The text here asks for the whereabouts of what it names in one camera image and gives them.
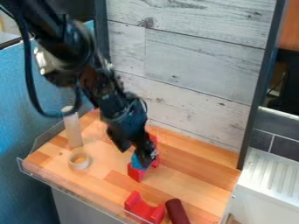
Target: clear plastic edge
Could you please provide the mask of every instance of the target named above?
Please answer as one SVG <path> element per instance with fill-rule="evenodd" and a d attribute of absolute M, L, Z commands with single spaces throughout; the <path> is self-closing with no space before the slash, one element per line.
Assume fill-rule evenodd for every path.
<path fill-rule="evenodd" d="M 31 166 L 31 168 L 34 168 L 36 171 L 35 171 L 35 174 L 33 174 L 32 172 L 29 172 L 27 171 L 25 168 L 24 168 L 24 163 L 26 163 L 27 167 L 28 166 Z M 23 160 L 22 158 L 20 157 L 17 157 L 17 166 L 18 166 L 18 169 L 23 173 L 23 174 L 26 174 L 28 175 L 29 177 L 31 178 L 34 178 L 48 186 L 50 186 L 51 188 L 55 189 L 55 190 L 58 190 L 88 206 L 91 206 L 92 208 L 110 216 L 111 218 L 121 222 L 121 223 L 149 223 L 149 224 L 152 224 L 152 222 L 149 222 L 127 210 L 125 210 L 123 207 L 119 206 L 119 205 L 116 205 L 115 203 L 109 201 L 108 199 L 104 199 L 94 193 L 91 193 L 91 192 L 87 192 L 86 190 L 84 189 L 80 189 L 80 187 L 78 187 L 77 185 L 72 185 L 71 183 L 67 183 L 66 181 L 64 181 L 62 178 L 59 178 L 59 177 L 54 177 L 54 175 L 52 175 L 51 173 L 47 173 L 45 175 L 45 171 L 42 171 L 44 173 L 41 174 L 40 176 L 38 175 L 38 171 L 41 171 L 41 169 L 39 167 L 37 167 L 36 165 L 34 164 L 31 164 L 30 162 L 27 162 L 25 160 Z M 65 184 L 67 185 L 72 185 L 72 188 L 73 189 L 76 189 L 75 191 L 77 192 L 80 192 L 80 194 L 74 192 L 74 191 L 71 191 L 70 189 L 64 187 L 63 185 L 57 185 L 55 184 L 53 181 L 51 181 L 49 179 L 49 175 L 53 176 L 55 179 L 59 179 L 59 181 L 64 181 Z M 91 199 L 93 199 L 93 201 L 97 200 L 97 201 L 100 201 L 101 202 L 101 205 L 99 203 L 95 203 L 93 201 L 91 201 Z"/>

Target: wood plank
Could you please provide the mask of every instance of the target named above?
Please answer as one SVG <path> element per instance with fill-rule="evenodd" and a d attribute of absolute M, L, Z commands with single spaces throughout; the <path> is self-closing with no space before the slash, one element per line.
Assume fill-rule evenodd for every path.
<path fill-rule="evenodd" d="M 146 31 L 146 77 L 251 105 L 264 51 Z"/>
<path fill-rule="evenodd" d="M 145 184 L 137 184 L 131 178 L 116 171 L 110 172 L 105 177 L 105 180 L 108 183 L 114 184 L 116 186 L 122 186 L 123 189 L 126 189 L 129 192 L 141 192 L 143 198 L 154 205 L 163 204 L 165 201 L 173 199 L 173 196 L 166 192 L 159 191 L 156 188 Z M 218 216 L 208 213 L 204 209 L 199 209 L 198 207 L 186 202 L 183 202 L 183 205 L 188 213 L 188 217 L 191 219 L 191 221 L 196 221 L 195 223 L 212 224 L 219 220 Z"/>
<path fill-rule="evenodd" d="M 63 187 L 86 203 L 106 209 L 127 222 L 130 220 L 122 210 L 123 202 L 134 190 L 153 205 L 180 198 L 192 223 L 219 221 L 239 177 L 239 171 L 233 168 L 237 154 L 169 130 L 149 127 L 158 136 L 162 163 L 159 168 L 149 170 L 142 183 L 137 183 L 127 176 L 132 150 L 120 153 L 111 141 L 107 141 L 106 124 L 99 121 L 98 116 L 98 111 L 93 111 L 84 116 L 86 119 L 81 118 L 94 120 L 82 131 L 84 147 L 69 150 L 61 132 L 29 155 L 23 167 L 36 177 L 60 189 Z M 92 158 L 86 170 L 69 168 L 67 160 L 73 151 L 85 151 Z M 169 218 L 163 223 L 170 223 Z"/>
<path fill-rule="evenodd" d="M 110 0 L 112 21 L 265 48 L 275 0 Z"/>
<path fill-rule="evenodd" d="M 251 104 L 263 50 L 114 22 L 109 35 L 118 71 Z"/>
<path fill-rule="evenodd" d="M 240 148 L 247 125 L 247 105 L 127 73 L 118 74 L 126 89 L 148 103 L 149 118 Z"/>
<path fill-rule="evenodd" d="M 280 48 L 299 51 L 299 1 L 289 0 L 282 23 L 282 34 L 280 36 Z"/>
<path fill-rule="evenodd" d="M 220 147 L 215 147 L 215 145 L 210 143 L 203 143 L 197 139 L 183 136 L 177 132 L 157 126 L 149 126 L 147 130 L 149 133 L 158 136 L 159 143 L 177 147 L 181 151 L 188 152 L 191 155 L 200 158 L 208 158 L 210 161 L 233 169 L 238 162 L 238 154 L 229 150 L 223 150 L 223 148 Z"/>
<path fill-rule="evenodd" d="M 116 70 L 144 75 L 145 29 L 108 23 L 111 60 Z"/>
<path fill-rule="evenodd" d="M 167 130 L 172 130 L 172 131 L 174 131 L 174 132 L 176 132 L 178 134 L 181 134 L 181 135 L 183 135 L 185 137 L 190 137 L 190 138 L 193 138 L 193 139 L 197 139 L 197 140 L 199 140 L 201 142 L 212 144 L 213 146 L 218 146 L 218 147 L 220 147 L 222 149 L 226 149 L 226 150 L 231 151 L 231 152 L 237 152 L 237 153 L 240 152 L 239 148 L 235 148 L 235 147 L 232 147 L 231 145 L 228 145 L 228 144 L 225 144 L 225 143 L 221 143 L 221 142 L 212 140 L 210 138 L 194 134 L 194 133 L 192 133 L 192 132 L 190 132 L 188 130 L 183 130 L 183 129 L 176 128 L 174 126 L 170 126 L 169 124 L 166 124 L 166 123 L 158 122 L 158 121 L 155 121 L 153 119 L 149 119 L 148 123 L 149 123 L 149 125 L 154 125 L 154 126 L 158 126 L 158 127 L 167 129 Z"/>

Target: wooden surface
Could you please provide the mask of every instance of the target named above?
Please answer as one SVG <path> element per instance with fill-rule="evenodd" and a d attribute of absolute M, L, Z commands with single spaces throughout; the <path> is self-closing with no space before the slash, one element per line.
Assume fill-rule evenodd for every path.
<path fill-rule="evenodd" d="M 149 132 L 158 137 L 162 164 L 158 169 L 151 169 L 142 183 L 137 183 L 126 175 L 132 150 L 121 154 L 112 145 L 106 136 L 105 124 L 98 120 L 98 112 L 83 116 L 80 125 L 84 151 L 93 158 L 89 168 L 73 171 L 68 167 L 67 159 L 72 150 L 67 146 L 65 131 L 28 156 L 23 162 L 24 168 L 105 207 L 117 217 L 125 214 L 113 205 L 122 207 L 130 193 L 137 190 L 153 205 L 180 198 L 192 223 L 219 221 L 240 174 L 234 169 L 236 153 L 150 126 Z M 163 223 L 170 223 L 169 218 Z"/>
<path fill-rule="evenodd" d="M 299 51 L 299 1 L 289 0 L 282 23 L 280 48 Z"/>

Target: red block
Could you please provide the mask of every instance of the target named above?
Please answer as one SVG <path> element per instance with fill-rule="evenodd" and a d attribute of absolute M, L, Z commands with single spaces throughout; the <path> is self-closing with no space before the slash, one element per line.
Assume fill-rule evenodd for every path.
<path fill-rule="evenodd" d="M 156 136 L 149 135 L 150 140 L 154 143 L 156 146 L 157 140 Z M 156 159 L 151 163 L 150 167 L 157 168 L 160 165 L 160 157 L 159 155 L 156 156 Z M 128 176 L 134 179 L 137 182 L 142 182 L 143 178 L 146 174 L 145 170 L 138 170 L 132 167 L 131 163 L 127 166 L 127 173 Z"/>
<path fill-rule="evenodd" d="M 154 224 L 159 224 L 164 218 L 164 205 L 149 206 L 141 198 L 140 193 L 134 191 L 124 203 L 125 209 Z"/>

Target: wooden wall panel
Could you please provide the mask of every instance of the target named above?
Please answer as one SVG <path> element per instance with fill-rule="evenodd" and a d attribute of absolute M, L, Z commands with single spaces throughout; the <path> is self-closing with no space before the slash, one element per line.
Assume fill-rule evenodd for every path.
<path fill-rule="evenodd" d="M 180 87 L 118 73 L 127 90 L 149 106 L 149 118 L 174 128 L 239 148 L 249 106 Z"/>
<path fill-rule="evenodd" d="M 146 31 L 146 76 L 251 104 L 264 51 L 164 31 Z"/>
<path fill-rule="evenodd" d="M 116 70 L 251 104 L 263 50 L 109 24 Z"/>
<path fill-rule="evenodd" d="M 110 20 L 264 48 L 275 0 L 109 0 Z"/>
<path fill-rule="evenodd" d="M 144 75 L 145 28 L 109 22 L 111 60 L 116 70 Z"/>
<path fill-rule="evenodd" d="M 109 0 L 112 61 L 151 121 L 240 149 L 275 0 Z"/>

